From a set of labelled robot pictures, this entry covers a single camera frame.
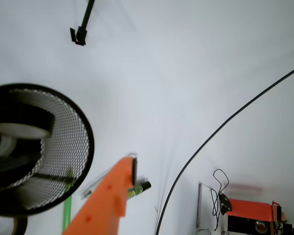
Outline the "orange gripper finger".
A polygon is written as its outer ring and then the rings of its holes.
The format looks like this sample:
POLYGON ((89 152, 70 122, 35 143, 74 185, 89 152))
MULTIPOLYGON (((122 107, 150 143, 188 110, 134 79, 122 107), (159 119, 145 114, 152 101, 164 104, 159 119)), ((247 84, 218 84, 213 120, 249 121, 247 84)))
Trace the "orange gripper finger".
POLYGON ((125 216, 127 194, 136 184, 137 159, 124 157, 107 173, 64 235, 116 235, 125 216))

